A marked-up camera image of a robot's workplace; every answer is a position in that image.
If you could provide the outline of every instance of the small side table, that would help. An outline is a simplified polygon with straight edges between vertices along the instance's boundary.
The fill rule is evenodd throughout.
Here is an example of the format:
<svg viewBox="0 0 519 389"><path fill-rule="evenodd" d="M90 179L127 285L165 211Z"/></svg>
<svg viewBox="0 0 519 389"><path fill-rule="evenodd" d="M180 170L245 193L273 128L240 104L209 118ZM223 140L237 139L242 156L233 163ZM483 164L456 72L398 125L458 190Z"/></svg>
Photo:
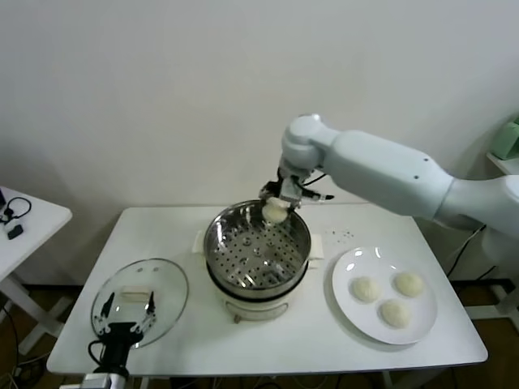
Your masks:
<svg viewBox="0 0 519 389"><path fill-rule="evenodd" d="M487 153L487 158L504 174L519 175L519 158L500 160L490 152ZM519 311L517 310L519 306L519 288L514 289L510 294L507 294L500 285L492 285L490 288L500 302L493 306L466 306L467 314L469 314L472 320L508 318L517 332L519 332Z"/></svg>
<svg viewBox="0 0 519 389"><path fill-rule="evenodd" d="M11 275L11 273L35 250L47 242L72 217L71 211L65 207L40 200L35 197L0 187L6 201L14 197L24 197L32 203L32 210L20 221L24 233L13 240L8 240L5 233L0 233L0 292L5 294L10 302L33 317L38 325L19 344L19 352L27 354L36 342L45 334L58 338L63 323L56 318L72 303L69 298L62 297L58 303L45 312L28 295L27 290ZM26 205L15 202L11 205L17 211L23 211Z"/></svg>

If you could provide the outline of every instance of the headphones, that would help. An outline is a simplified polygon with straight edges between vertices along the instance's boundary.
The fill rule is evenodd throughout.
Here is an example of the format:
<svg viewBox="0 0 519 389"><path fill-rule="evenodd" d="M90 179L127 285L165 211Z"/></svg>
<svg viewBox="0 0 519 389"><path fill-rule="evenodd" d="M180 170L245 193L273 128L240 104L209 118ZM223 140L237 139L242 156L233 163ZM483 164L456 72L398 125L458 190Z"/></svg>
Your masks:
<svg viewBox="0 0 519 389"><path fill-rule="evenodd" d="M13 211L13 209L10 207L10 205L16 200L24 201L28 205L27 210L25 210L25 212L22 212L19 215L15 215L15 211ZM9 202L6 205L6 209L4 209L3 213L0 215L0 223L4 225L4 229L7 232L7 238L9 240L18 237L24 232L24 228L21 226L21 224L15 224L14 226L10 226L9 224L13 220L18 220L27 215L31 211L31 209L32 203L24 197L13 197L11 200L9 200Z"/></svg>

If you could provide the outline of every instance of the round plate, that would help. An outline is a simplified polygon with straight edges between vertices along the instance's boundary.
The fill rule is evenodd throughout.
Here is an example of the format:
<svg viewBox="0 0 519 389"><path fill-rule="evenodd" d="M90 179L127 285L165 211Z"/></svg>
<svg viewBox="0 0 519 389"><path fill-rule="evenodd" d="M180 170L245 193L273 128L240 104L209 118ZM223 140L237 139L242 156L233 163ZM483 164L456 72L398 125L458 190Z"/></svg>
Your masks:
<svg viewBox="0 0 519 389"><path fill-rule="evenodd" d="M394 287L396 275L402 271L415 272L388 250L380 247L359 247L343 254L332 274L332 289L337 303L346 317L362 332L389 344L411 344L421 340L431 330L437 315L435 295L423 274L425 289L415 298L400 294ZM372 303L359 301L351 293L351 284L357 277L369 276L382 289L381 297ZM379 308L387 300L396 298L411 311L407 328L389 326L380 316Z"/></svg>
<svg viewBox="0 0 519 389"><path fill-rule="evenodd" d="M97 293L92 304L90 320L96 334L102 325L99 316L103 304L114 293L107 323L140 322L148 308L148 294L153 292L155 323L144 333L144 338L135 345L143 347L161 338L178 321L187 303L189 286L184 270L167 259L145 259L119 269Z"/></svg>

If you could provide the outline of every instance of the stainless steel steamer basket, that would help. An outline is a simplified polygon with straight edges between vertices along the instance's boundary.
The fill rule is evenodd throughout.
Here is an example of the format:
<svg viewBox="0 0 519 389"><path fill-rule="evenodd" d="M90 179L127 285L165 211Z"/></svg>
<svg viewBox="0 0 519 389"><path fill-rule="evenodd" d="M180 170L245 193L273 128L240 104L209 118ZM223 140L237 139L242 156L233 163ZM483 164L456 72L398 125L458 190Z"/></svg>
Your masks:
<svg viewBox="0 0 519 389"><path fill-rule="evenodd" d="M212 280L245 301L268 301L295 288L307 271L311 238L295 212L268 223L260 200L226 208L209 225L204 254Z"/></svg>

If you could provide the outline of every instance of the dough ball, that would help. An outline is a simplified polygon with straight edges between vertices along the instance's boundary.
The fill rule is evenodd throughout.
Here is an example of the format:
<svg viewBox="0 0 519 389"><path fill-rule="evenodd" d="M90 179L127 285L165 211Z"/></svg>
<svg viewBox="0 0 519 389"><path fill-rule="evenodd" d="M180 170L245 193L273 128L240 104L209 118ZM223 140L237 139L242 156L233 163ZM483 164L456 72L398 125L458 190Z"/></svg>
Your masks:
<svg viewBox="0 0 519 389"><path fill-rule="evenodd" d="M380 313L384 321L391 327L406 328L411 321L411 312L407 305L395 299L387 300L382 304Z"/></svg>
<svg viewBox="0 0 519 389"><path fill-rule="evenodd" d="M266 221L270 221L274 224L280 224L284 222L286 217L288 216L288 212L286 211L286 209L276 207L272 204L265 205L261 210L261 213Z"/></svg>
<svg viewBox="0 0 519 389"><path fill-rule="evenodd" d="M382 294L380 286L370 277L356 278L351 289L353 295L362 302L373 302Z"/></svg>
<svg viewBox="0 0 519 389"><path fill-rule="evenodd" d="M261 209L261 214L266 221L274 224L280 224L285 221L289 215L288 208L290 204L281 199L271 197Z"/></svg>
<svg viewBox="0 0 519 389"><path fill-rule="evenodd" d="M410 272L403 272L395 277L395 286L398 292L407 297L418 297L425 288L422 277Z"/></svg>

